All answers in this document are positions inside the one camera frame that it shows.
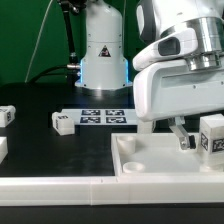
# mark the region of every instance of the cable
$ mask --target cable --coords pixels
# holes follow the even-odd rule
[[[41,36],[42,36],[42,33],[43,33],[43,29],[44,29],[44,26],[45,26],[45,23],[46,23],[46,20],[47,20],[47,17],[48,17],[48,14],[49,14],[49,11],[50,11],[50,8],[51,8],[51,5],[52,5],[53,1],[54,0],[50,0],[50,2],[48,4],[48,7],[47,7],[47,10],[45,12],[45,15],[44,15],[41,27],[40,27],[40,31],[39,31],[39,34],[38,34],[38,37],[37,37],[36,45],[35,45],[32,57],[30,59],[30,64],[29,64],[29,67],[28,67],[28,70],[27,70],[25,83],[28,82],[28,78],[29,78],[30,71],[31,71],[31,68],[32,68],[32,65],[33,65],[33,61],[34,61],[34,58],[36,56],[36,53],[37,53],[37,50],[38,50],[38,47],[39,47],[39,43],[40,43],[40,39],[41,39]]]
[[[55,70],[59,70],[59,69],[65,69],[67,68],[67,65],[59,65],[59,66],[54,66],[52,68],[48,68],[46,70],[44,70],[43,72],[41,72],[39,75],[33,77],[28,83],[35,83],[39,78],[43,77],[43,76],[53,76],[53,75],[64,75],[64,73],[49,73],[49,72],[52,72],[52,71],[55,71]]]
[[[123,46],[123,54],[124,54],[124,34],[125,34],[125,17],[126,17],[126,8],[127,8],[127,0],[124,0],[124,11],[123,11],[123,40],[122,40],[122,46]]]

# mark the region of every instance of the white block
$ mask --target white block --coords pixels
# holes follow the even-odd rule
[[[199,154],[205,164],[224,164],[224,116],[222,114],[200,119]]]
[[[0,107],[0,127],[5,128],[15,119],[16,109],[14,106]]]
[[[0,164],[8,154],[8,147],[7,147],[7,139],[6,137],[0,137]]]
[[[75,122],[68,115],[55,112],[52,114],[52,121],[54,129],[60,135],[75,134]]]

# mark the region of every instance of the blue light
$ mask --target blue light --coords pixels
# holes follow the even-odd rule
[[[126,60],[126,83],[129,83],[129,79],[128,79],[128,76],[129,76],[129,64],[128,64],[128,60]]]
[[[82,77],[82,74],[83,74],[83,71],[82,71],[82,66],[83,66],[83,61],[81,60],[81,62],[80,62],[80,66],[81,66],[81,69],[80,69],[80,82],[82,83],[82,79],[83,79],[83,77]]]

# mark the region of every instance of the black and white pattern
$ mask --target black and white pattern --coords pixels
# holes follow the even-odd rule
[[[107,117],[106,122],[108,124],[124,124],[127,123],[127,120],[125,117]]]
[[[125,116],[124,110],[106,110],[106,116]]]
[[[100,116],[100,110],[82,110],[82,116]]]
[[[64,120],[64,119],[68,119],[68,117],[67,116],[58,116],[58,119]]]
[[[8,112],[7,113],[7,120],[8,120],[8,122],[11,121],[11,119],[12,119],[11,112]]]
[[[213,141],[212,152],[224,151],[224,139],[218,139]]]
[[[99,124],[101,123],[100,117],[81,117],[81,124]]]
[[[208,151],[208,138],[203,133],[201,133],[201,145]]]

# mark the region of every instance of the white platform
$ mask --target white platform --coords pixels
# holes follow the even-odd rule
[[[1,178],[0,205],[224,202],[224,173],[200,172],[200,158],[195,153],[180,152],[173,134],[138,136],[136,153],[128,156],[119,153],[120,136],[127,135],[112,135],[116,176]],[[130,161],[145,164],[145,171],[124,173],[122,166]]]
[[[134,109],[63,109],[76,125],[137,125]]]

